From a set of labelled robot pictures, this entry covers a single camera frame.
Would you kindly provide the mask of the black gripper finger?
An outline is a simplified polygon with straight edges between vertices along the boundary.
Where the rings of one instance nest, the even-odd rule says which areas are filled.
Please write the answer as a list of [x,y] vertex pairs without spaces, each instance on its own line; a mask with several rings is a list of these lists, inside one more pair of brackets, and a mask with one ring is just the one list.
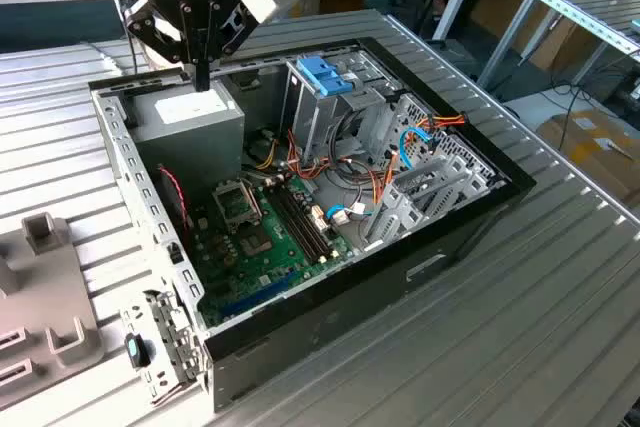
[[240,0],[219,0],[209,3],[208,27],[204,37],[202,59],[202,90],[210,88],[211,66],[221,58],[230,57],[259,25]]
[[203,62],[193,39],[182,31],[179,32],[179,39],[161,31],[156,25],[153,5],[149,0],[136,1],[125,11],[124,20],[128,33],[165,61],[182,63],[194,89],[203,91]]

